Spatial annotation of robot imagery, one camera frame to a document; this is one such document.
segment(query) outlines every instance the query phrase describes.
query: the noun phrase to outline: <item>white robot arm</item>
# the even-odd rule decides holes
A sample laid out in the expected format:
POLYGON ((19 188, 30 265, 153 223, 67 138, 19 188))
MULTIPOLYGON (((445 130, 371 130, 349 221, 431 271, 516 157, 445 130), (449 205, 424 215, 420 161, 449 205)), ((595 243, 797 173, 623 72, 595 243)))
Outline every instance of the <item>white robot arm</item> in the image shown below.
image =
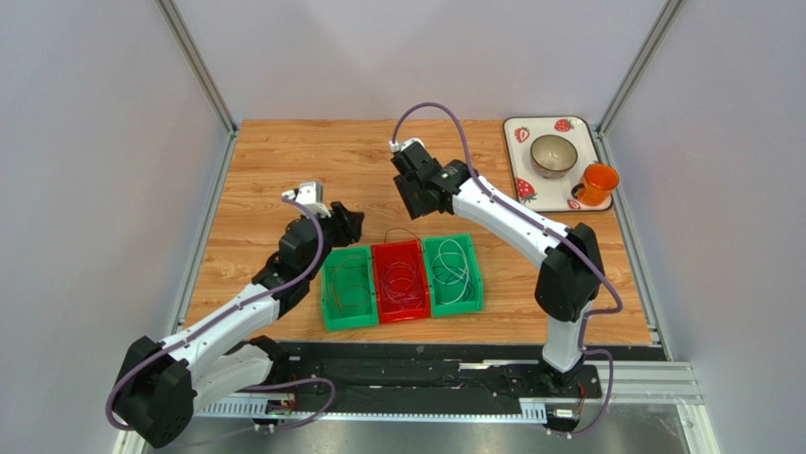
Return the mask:
POLYGON ((392 163, 399 172, 394 183, 412 218, 439 211, 472 220, 506 241, 540 270, 534 296, 548 314, 548 337, 542 352, 544 361, 551 366, 547 381, 557 388, 574 383, 582 365, 583 316, 598 294, 599 280, 560 236, 602 270, 593 231, 585 224, 571 229, 526 209, 484 177, 471 178, 470 170, 461 161, 441 166, 419 139, 391 143, 390 148, 392 163))
POLYGON ((364 214, 337 201, 328 210, 320 183, 302 183, 283 197, 303 215, 288 225, 278 251, 252 283, 183 331, 159 342, 144 336, 131 345, 107 399, 107 418, 114 427, 134 429, 159 448, 179 436, 197 411, 222 397, 251 385, 287 381, 288 352, 265 336, 243 340, 308 294, 332 248, 360 239, 364 214))

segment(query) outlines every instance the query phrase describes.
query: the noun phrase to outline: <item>white tray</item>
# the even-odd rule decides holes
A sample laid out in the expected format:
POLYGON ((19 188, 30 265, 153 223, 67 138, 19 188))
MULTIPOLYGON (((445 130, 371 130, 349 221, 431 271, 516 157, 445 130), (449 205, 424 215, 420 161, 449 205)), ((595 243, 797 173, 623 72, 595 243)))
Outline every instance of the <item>white tray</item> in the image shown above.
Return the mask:
POLYGON ((606 211, 613 200, 608 197, 599 206, 583 205, 571 196, 571 189, 579 183, 582 173, 591 164, 599 162, 587 123, 576 116, 517 117, 504 121, 507 157, 512 171, 517 200, 530 210, 540 213, 567 211, 606 211), (574 167, 562 178, 546 179, 532 164, 532 142, 546 134, 568 139, 578 153, 574 167))

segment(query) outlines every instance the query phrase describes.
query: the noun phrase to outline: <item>wire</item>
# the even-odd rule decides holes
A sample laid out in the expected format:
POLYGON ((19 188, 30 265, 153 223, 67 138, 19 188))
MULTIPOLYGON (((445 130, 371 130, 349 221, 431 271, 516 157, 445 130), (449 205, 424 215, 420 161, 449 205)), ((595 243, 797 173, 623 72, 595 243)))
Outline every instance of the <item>wire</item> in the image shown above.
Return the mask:
POLYGON ((435 274, 434 277, 433 277, 433 282, 436 282, 437 284, 441 284, 442 286, 446 286, 446 287, 454 286, 456 284, 462 283, 463 288, 462 288, 462 292, 459 293, 459 295, 456 298, 454 298, 453 300, 441 301, 439 299, 439 296, 437 296, 436 294, 434 295, 434 299, 440 305, 452 305, 452 304, 457 303, 459 301, 464 301, 464 297, 467 294, 468 286, 470 284, 470 265, 469 265, 469 263, 467 261, 467 255, 464 253, 464 249, 462 249, 462 246, 455 239, 453 239, 453 238, 446 239, 446 240, 444 240, 443 242, 440 243, 439 247, 437 248, 436 256, 434 257, 433 260, 431 260, 431 270, 432 271, 434 270, 434 268, 436 268, 435 264, 436 264, 437 260, 439 260, 442 263, 442 267, 445 268, 448 271, 448 273, 450 275, 452 275, 455 279, 453 281, 448 281, 448 280, 442 281, 442 280, 440 280, 439 276, 435 274), (446 244, 455 244, 456 248, 459 251, 457 253, 445 253, 445 252, 443 252, 442 248, 445 247, 446 244), (458 256, 460 258, 460 260, 462 261, 463 265, 460 266, 460 267, 449 267, 445 263, 445 256, 446 255, 458 256))
POLYGON ((333 405, 333 400, 336 398, 336 385, 328 378, 324 378, 323 376, 314 376, 312 378, 303 378, 301 380, 290 381, 288 383, 280 383, 279 385, 255 385, 244 388, 242 391, 245 392, 270 392, 270 391, 279 391, 285 390, 286 388, 293 388, 296 386, 307 385, 311 383, 324 383, 330 389, 330 394, 327 396, 327 401, 322 405, 322 407, 313 412, 310 416, 300 421, 296 421, 291 424, 284 424, 282 426, 275 426, 274 430, 291 430, 292 428, 300 428, 302 426, 306 426, 312 422, 314 422, 322 413, 326 412, 327 409, 333 405))
MULTIPOLYGON (((368 289, 367 287, 350 286, 350 287, 347 287, 347 288, 343 288, 341 292, 337 293, 336 292, 336 281, 338 279, 337 279, 336 276, 338 275, 339 271, 341 271, 341 270, 359 270, 359 273, 363 277, 366 278, 367 275, 361 273, 361 271, 366 271, 367 270, 367 259, 366 259, 366 257, 362 257, 360 255, 347 255, 345 258, 342 259, 342 261, 339 262, 338 265, 336 265, 336 267, 333 268, 333 271, 330 273, 330 282, 328 283, 328 291, 330 293, 331 298, 329 298, 327 300, 327 305, 331 306, 331 307, 336 307, 336 309, 339 311, 339 313, 342 314, 343 316, 345 316, 346 314, 344 313, 344 309, 354 309, 356 307, 361 307, 361 306, 366 305, 367 300, 369 299, 371 292, 370 292, 370 289, 368 289), (364 264, 362 266, 357 266, 357 267, 345 267, 344 262, 346 262, 347 260, 350 260, 350 259, 363 260, 364 264), (346 293, 346 292, 348 292, 350 290, 354 290, 354 289, 363 290, 364 291, 364 298, 361 301, 359 301, 357 303, 350 304, 350 305, 345 305, 344 303, 342 303, 342 296, 344 295, 344 293, 346 293)), ((371 309, 371 307, 369 305, 367 305, 367 313, 370 312, 370 309, 371 309)))
POLYGON ((577 404, 576 409, 579 411, 579 417, 582 418, 582 410, 585 408, 585 387, 579 381, 576 382, 576 386, 579 388, 579 404, 577 404))
POLYGON ((411 257, 408 260, 396 260, 392 263, 378 263, 382 270, 378 280, 382 296, 381 307, 387 314, 405 310, 418 309, 425 306, 425 291, 421 279, 422 264, 411 257))
POLYGON ((291 279, 287 283, 278 286, 276 288, 270 288, 269 290, 258 293, 255 296, 251 296, 243 300, 243 302, 240 303, 240 306, 230 306, 228 309, 224 310, 218 316, 216 316, 213 320, 203 324, 202 326, 199 327, 199 329, 187 335, 187 337, 184 340, 179 340, 176 343, 173 343, 169 346, 163 346, 162 350, 144 359, 139 364, 134 366, 130 371, 128 371, 122 377, 120 377, 120 379, 117 380, 117 383, 115 383, 114 386, 112 387, 112 391, 109 393, 109 396, 106 399, 106 404, 104 406, 106 419, 107 421, 109 421, 109 424, 111 424, 112 427, 117 428, 119 430, 133 430, 132 427, 117 421, 117 419, 114 417, 113 406, 114 406, 114 400, 117 398, 117 395, 120 393, 120 390, 122 390, 123 387, 126 386, 137 374, 139 374, 140 371, 149 367, 157 359, 164 357, 165 355, 169 354, 170 352, 173 352, 174 350, 180 347, 188 345, 194 339, 198 338, 201 334, 203 334, 213 326, 220 323, 222 320, 227 318, 233 312, 240 310, 244 306, 250 305, 256 301, 266 298, 267 296, 271 296, 274 293, 284 291, 288 288, 291 288, 299 284, 300 282, 302 282, 303 279, 308 277, 317 267, 317 265, 319 264, 319 259, 322 257, 322 252, 324 251, 324 234, 322 232, 322 226, 319 224, 316 215, 314 215, 310 210, 308 210, 307 207, 305 207, 302 203, 299 203, 297 201, 285 197, 282 199, 282 201, 284 203, 288 203, 295 206, 298 210, 302 211, 303 214, 305 214, 313 223, 313 227, 316 230, 317 244, 316 244, 316 253, 313 256, 313 260, 311 260, 310 265, 308 265, 307 268, 303 272, 301 272, 299 276, 291 279))
POLYGON ((566 439, 570 439, 573 436, 578 437, 580 435, 585 435, 586 433, 590 433, 593 429, 595 429, 596 426, 599 424, 599 422, 602 420, 602 418, 605 416, 605 413, 607 412, 607 407, 610 406, 610 398, 613 395, 613 375, 615 374, 615 364, 613 364, 613 356, 610 355, 610 352, 608 352, 604 348, 586 350, 585 352, 583 352, 583 355, 585 355, 586 357, 592 357, 594 355, 604 355, 607 357, 607 365, 609 369, 607 378, 607 392, 604 395, 604 402, 602 403, 602 407, 599 409, 599 413, 596 415, 593 421, 589 425, 587 425, 586 428, 583 428, 582 430, 578 430, 576 432, 563 432, 560 430, 557 431, 551 430, 548 432, 550 434, 553 433, 566 439))
POLYGON ((393 231, 395 231, 395 230, 402 230, 403 232, 408 232, 408 233, 409 233, 409 235, 411 235, 411 236, 413 236, 413 237, 415 237, 415 238, 417 238, 417 239, 420 239, 420 237, 419 237, 419 236, 417 236, 417 234, 416 234, 416 233, 412 232, 412 231, 411 231, 411 230, 409 230, 409 229, 404 229, 403 227, 394 227, 394 228, 389 229, 389 230, 387 230, 387 231, 386 231, 386 234, 383 236, 383 242, 384 242, 384 243, 386 243, 386 242, 389 240, 389 233, 390 233, 390 232, 393 232, 393 231))
MULTIPOLYGON (((593 309, 583 314, 582 322, 580 323, 579 339, 577 341, 577 345, 580 349, 584 350, 585 347, 583 343, 585 340, 585 331, 587 329, 587 319, 589 319, 594 315, 616 314, 618 312, 621 312, 624 307, 624 304, 622 302, 622 297, 619 296, 619 292, 616 291, 616 288, 614 288, 612 284, 610 284, 610 281, 607 280, 607 277, 596 267, 596 265, 594 265, 593 262, 591 262, 590 259, 587 258, 585 253, 583 253, 579 248, 577 248, 573 243, 571 243, 569 239, 558 234, 551 227, 541 224, 536 219, 533 219, 526 213, 523 213, 517 208, 515 208, 515 206, 513 206, 512 204, 493 194, 493 192, 487 186, 485 186, 484 183, 482 183, 482 181, 479 179, 478 173, 476 173, 476 169, 473 168, 473 164, 471 163, 470 147, 467 145, 467 137, 464 135, 464 128, 462 128, 462 123, 459 121, 459 118, 457 118, 456 115, 450 111, 448 107, 438 102, 421 102, 420 104, 411 107, 405 113, 403 113, 400 119, 397 120, 397 124, 394 125, 394 131, 392 132, 393 143, 397 143, 397 133, 400 130, 400 126, 403 124, 403 121, 406 120, 406 118, 409 115, 411 115, 414 111, 422 109, 424 107, 434 107, 436 109, 439 109, 445 112, 447 116, 449 116, 450 119, 453 120, 453 124, 456 126, 456 130, 459 132, 459 139, 462 141, 462 150, 464 152, 465 163, 467 164, 467 171, 470 173, 470 178, 473 179, 473 181, 476 183, 476 186, 479 187, 481 192, 484 193, 487 197, 489 197, 491 201, 496 201, 500 203, 501 205, 503 205, 504 208, 512 212, 514 215, 532 224, 535 228, 541 230, 542 232, 545 232, 546 235, 556 238, 558 241, 560 241, 560 243, 568 247, 572 252, 576 254, 577 257, 579 257, 580 260, 582 260, 583 263, 585 263, 585 265, 590 269, 590 272, 592 272, 593 275, 595 275, 596 278, 599 279, 600 282, 602 282, 604 287, 607 288, 607 291, 609 291, 610 294, 613 296, 613 299, 616 300, 616 307, 593 309)), ((610 380, 607 383, 607 395, 604 398, 602 410, 599 412, 599 414, 596 416, 596 419, 593 420, 593 423, 591 423, 590 426, 576 432, 576 435, 584 435, 586 433, 589 433, 596 427, 596 425, 599 424, 599 421, 602 419, 602 416, 605 414, 605 410, 607 409, 607 406, 610 403, 610 395, 613 389, 614 364, 613 364, 613 357, 612 355, 610 355, 610 352, 604 349, 597 349, 597 350, 583 351, 583 355, 585 356, 606 355, 610 363, 610 380)))
MULTIPOLYGON (((327 409, 329 409, 330 406, 333 405, 333 400, 336 398, 336 385, 331 380, 319 376, 319 377, 312 377, 312 378, 304 378, 302 380, 294 380, 294 381, 290 381, 288 383, 280 383, 278 385, 255 385, 255 386, 250 386, 250 387, 244 388, 241 391, 245 392, 245 393, 266 393, 266 392, 271 392, 271 391, 285 390, 287 388, 293 388, 293 387, 297 387, 297 386, 301 386, 301 385, 307 385, 307 384, 311 384, 311 383, 324 383, 330 389, 330 395, 327 397, 327 401, 324 403, 324 405, 322 405, 322 407, 320 409, 314 411, 313 414, 311 414, 307 418, 305 418, 303 420, 300 420, 300 421, 297 421, 297 422, 294 422, 294 423, 284 424, 284 425, 280 425, 280 426, 274 426, 274 425, 260 426, 260 428, 263 428, 265 430, 272 430, 272 429, 273 430, 290 430, 292 428, 300 428, 302 426, 305 426, 307 424, 310 424, 310 423, 314 422, 322 413, 326 412, 327 409)), ((222 442, 222 441, 224 441, 224 440, 226 440, 228 438, 235 437, 235 436, 240 435, 242 433, 252 432, 252 431, 255 431, 255 430, 256 430, 255 426, 249 426, 247 428, 239 428, 237 430, 233 430, 232 432, 225 433, 225 434, 223 434, 223 435, 221 435, 219 437, 216 437, 216 438, 211 438, 210 440, 202 440, 200 442, 191 442, 191 443, 173 442, 170 445, 177 446, 177 447, 199 447, 199 446, 214 445, 214 444, 222 442)))

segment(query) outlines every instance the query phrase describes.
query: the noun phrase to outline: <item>strawberry print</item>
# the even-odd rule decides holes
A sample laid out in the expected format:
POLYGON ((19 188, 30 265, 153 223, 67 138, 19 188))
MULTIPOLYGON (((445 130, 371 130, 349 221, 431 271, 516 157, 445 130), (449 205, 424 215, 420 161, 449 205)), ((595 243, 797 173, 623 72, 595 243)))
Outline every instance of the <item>strawberry print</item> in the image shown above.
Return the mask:
POLYGON ((515 187, 517 189, 517 197, 522 201, 533 201, 537 198, 534 188, 526 180, 515 178, 515 187))
POLYGON ((560 118, 554 123, 554 129, 560 132, 568 132, 573 129, 573 126, 565 118, 560 118))
POLYGON ((529 138, 529 128, 521 126, 520 128, 515 130, 515 140, 517 140, 519 144, 522 144, 528 138, 529 138))

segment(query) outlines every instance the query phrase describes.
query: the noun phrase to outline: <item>gray floor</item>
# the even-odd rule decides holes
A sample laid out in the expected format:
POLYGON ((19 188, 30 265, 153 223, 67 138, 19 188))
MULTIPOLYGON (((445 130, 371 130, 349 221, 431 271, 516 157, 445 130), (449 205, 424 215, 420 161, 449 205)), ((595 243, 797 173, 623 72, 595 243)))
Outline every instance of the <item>gray floor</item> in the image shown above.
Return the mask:
MULTIPOLYGON (((586 409, 586 420, 598 409, 586 409)), ((216 437, 249 426, 248 420, 196 418, 180 442, 216 437)), ((675 406, 614 405, 599 427, 572 441, 547 436, 542 427, 521 424, 395 423, 318 421, 271 436, 238 435, 215 445, 163 453, 688 453, 675 406)))

